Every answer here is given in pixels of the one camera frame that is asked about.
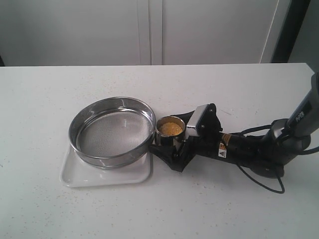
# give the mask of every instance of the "white tray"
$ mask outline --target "white tray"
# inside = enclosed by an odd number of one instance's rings
[[[141,183],[151,173],[151,154],[117,169],[103,170],[84,162],[70,146],[63,160],[60,181],[67,187],[90,187]]]

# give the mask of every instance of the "metal cup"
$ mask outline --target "metal cup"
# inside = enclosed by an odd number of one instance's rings
[[[168,122],[173,122],[181,127],[183,130],[182,133],[174,136],[167,136],[160,132],[160,127]],[[176,146],[177,150],[179,149],[181,143],[185,139],[185,123],[182,119],[175,116],[166,116],[159,119],[155,127],[155,144],[161,146]]]

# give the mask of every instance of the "metal sieve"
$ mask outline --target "metal sieve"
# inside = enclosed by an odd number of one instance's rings
[[[69,139],[85,162],[105,169],[131,164],[154,138],[153,110],[144,102],[114,97],[84,108],[72,121]]]

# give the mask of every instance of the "white table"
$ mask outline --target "white table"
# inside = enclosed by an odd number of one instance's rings
[[[69,124],[94,101],[138,98],[158,119],[216,103],[233,132],[288,118],[312,74],[306,64],[0,68],[0,238],[316,238],[319,154],[285,167],[283,195],[203,157],[183,173],[154,157],[141,184],[72,189],[59,181]]]

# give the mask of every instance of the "cabinet door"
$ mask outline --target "cabinet door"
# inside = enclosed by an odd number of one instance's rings
[[[148,0],[1,0],[7,66],[148,65]]]
[[[289,4],[290,0],[162,0],[162,63],[270,62]]]

